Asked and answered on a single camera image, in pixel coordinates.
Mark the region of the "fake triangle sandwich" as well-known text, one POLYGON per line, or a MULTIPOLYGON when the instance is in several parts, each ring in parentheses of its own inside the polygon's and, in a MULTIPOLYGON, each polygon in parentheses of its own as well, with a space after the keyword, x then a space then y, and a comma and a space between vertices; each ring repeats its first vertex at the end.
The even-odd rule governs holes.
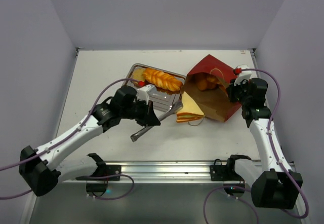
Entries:
POLYGON ((183 107, 176 113, 177 123, 200 120, 205 117, 204 112, 187 92, 183 92, 181 102, 183 107))

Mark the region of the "red brown paper bag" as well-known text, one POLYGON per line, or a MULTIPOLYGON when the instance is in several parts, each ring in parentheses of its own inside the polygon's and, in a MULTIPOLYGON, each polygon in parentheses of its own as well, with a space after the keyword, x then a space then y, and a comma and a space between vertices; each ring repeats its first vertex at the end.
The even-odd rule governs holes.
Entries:
POLYGON ((239 103, 230 102, 226 92, 232 79, 236 79, 232 67, 212 55, 207 55, 187 74, 182 91, 194 99, 206 118, 224 123, 241 107, 239 103), (216 76, 221 85, 213 90, 200 91, 194 76, 201 72, 216 76))

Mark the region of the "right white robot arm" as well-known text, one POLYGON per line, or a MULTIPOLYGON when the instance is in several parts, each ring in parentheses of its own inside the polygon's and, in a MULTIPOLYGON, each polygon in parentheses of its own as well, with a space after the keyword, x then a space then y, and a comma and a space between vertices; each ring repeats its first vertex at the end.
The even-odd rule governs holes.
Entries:
POLYGON ((268 84, 260 78, 230 81, 229 100, 242 105, 245 119, 259 152, 261 169, 244 155, 231 155, 226 164, 210 165, 212 181, 244 180, 251 188, 253 204, 261 208, 293 209, 303 180, 292 171, 276 138, 271 111, 265 105, 268 84))

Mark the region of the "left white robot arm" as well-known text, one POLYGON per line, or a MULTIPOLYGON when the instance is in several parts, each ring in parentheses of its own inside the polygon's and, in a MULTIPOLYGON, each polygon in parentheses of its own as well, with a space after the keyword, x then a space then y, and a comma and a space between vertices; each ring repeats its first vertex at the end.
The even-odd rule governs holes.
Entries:
POLYGON ((123 86, 114 96, 94 105, 79 123, 56 139, 36 149, 25 147, 20 153, 23 164, 19 173, 33 193, 40 197, 65 180, 79 177, 98 180, 108 174, 106 164, 96 153, 76 162, 65 159, 86 142, 117 126, 122 119, 135 120, 140 126, 159 126, 149 99, 155 91, 153 85, 140 89, 123 86))

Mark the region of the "seeded bread slice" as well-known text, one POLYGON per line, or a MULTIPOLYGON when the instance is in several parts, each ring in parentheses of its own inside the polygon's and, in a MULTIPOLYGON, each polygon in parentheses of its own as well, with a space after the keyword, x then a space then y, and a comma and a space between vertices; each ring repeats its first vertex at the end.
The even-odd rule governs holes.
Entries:
POLYGON ((144 68, 136 68, 132 73, 132 78, 137 81, 145 81, 145 78, 143 76, 145 69, 144 68))

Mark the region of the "braided orange bread loaf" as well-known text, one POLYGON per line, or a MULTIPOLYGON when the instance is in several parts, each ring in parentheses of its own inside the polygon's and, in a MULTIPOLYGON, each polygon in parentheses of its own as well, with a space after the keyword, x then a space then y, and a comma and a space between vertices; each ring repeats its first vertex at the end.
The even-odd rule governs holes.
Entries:
POLYGON ((164 90, 178 92, 183 86, 183 83, 180 80, 161 70, 146 68, 142 75, 148 83, 164 90))

